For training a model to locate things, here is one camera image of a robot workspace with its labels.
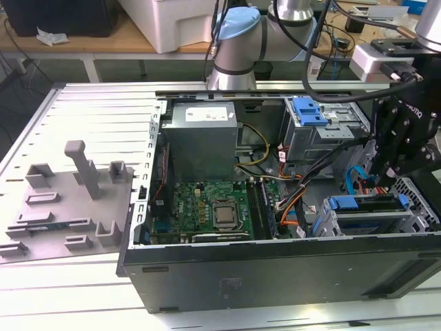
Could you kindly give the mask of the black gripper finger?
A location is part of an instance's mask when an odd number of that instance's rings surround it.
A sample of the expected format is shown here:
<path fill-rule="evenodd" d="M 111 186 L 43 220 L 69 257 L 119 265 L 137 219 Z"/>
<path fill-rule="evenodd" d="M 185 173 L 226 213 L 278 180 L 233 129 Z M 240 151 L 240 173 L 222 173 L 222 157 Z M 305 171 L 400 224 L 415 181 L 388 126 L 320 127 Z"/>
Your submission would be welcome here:
<path fill-rule="evenodd" d="M 391 99 L 396 108 L 396 117 L 389 129 L 389 161 L 385 164 L 384 172 L 378 173 L 379 186 L 391 186 L 400 172 L 399 163 L 409 154 L 407 148 L 413 143 L 415 124 L 419 118 L 412 113 L 408 106 L 399 99 Z"/>
<path fill-rule="evenodd" d="M 389 141 L 391 124 L 396 117 L 396 108 L 390 98 L 375 100 L 372 111 L 371 131 L 374 135 L 374 152 L 370 172 L 384 172 L 389 161 Z"/>

